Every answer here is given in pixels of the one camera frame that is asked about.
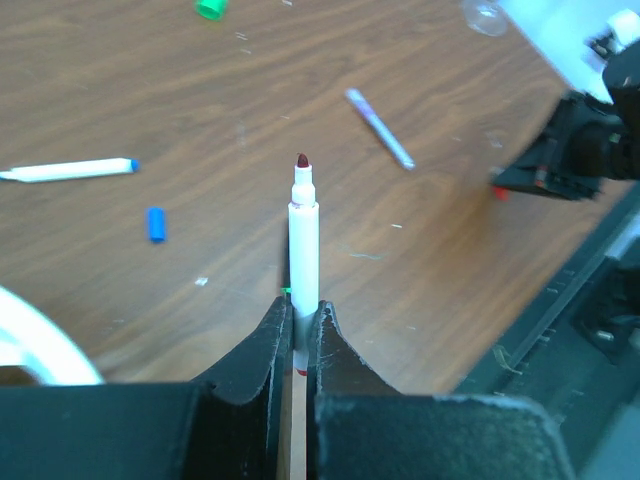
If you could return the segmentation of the purple marker pen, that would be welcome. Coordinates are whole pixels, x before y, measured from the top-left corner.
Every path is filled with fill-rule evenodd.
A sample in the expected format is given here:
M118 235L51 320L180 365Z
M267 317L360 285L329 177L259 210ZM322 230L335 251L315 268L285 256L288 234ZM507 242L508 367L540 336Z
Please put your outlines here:
M387 125L377 115L362 93L356 88L345 91L345 97L375 132L397 163L407 171L415 169L415 162Z

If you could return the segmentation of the white red-tipped marker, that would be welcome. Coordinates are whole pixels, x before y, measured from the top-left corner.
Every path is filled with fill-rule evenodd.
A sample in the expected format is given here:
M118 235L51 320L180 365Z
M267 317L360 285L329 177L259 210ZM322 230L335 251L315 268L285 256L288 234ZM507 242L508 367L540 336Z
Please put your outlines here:
M288 205L290 297L294 318L293 367L307 374L309 338L319 305L319 203L313 168L298 154Z

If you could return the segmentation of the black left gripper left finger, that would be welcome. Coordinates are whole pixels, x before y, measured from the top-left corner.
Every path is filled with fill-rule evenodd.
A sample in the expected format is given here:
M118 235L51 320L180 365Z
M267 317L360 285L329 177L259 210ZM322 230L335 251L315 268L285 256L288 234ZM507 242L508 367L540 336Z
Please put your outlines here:
M286 479L292 308L177 383L5 387L5 479Z

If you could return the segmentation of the red pen cap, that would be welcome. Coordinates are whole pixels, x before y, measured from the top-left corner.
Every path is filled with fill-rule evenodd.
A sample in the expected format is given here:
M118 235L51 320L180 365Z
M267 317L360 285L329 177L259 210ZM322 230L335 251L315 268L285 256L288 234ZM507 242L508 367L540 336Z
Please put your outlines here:
M498 200L507 201L509 196L509 191L502 187L493 186L493 193Z

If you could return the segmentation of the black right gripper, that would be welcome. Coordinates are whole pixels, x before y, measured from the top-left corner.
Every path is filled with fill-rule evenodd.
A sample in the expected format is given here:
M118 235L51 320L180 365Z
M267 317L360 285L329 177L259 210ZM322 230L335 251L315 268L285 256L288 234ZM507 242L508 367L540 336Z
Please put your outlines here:
M579 201L600 193L603 179L639 178L639 96L612 104L567 94L536 139L491 185L508 191Z

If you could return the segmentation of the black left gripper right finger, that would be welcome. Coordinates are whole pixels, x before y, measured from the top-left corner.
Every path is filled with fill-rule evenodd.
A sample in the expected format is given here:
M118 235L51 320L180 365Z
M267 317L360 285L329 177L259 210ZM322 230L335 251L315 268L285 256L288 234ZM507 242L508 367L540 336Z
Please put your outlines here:
M323 301L310 335L309 479L572 479L557 425L526 398L405 395L344 338Z

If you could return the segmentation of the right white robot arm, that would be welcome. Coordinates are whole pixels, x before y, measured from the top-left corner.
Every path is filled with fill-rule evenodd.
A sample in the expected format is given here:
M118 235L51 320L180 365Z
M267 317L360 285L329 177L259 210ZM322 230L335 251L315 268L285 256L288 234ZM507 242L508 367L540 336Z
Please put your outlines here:
M604 179L638 179L638 2L500 7L569 89L531 144L493 173L495 193L575 201L597 196Z

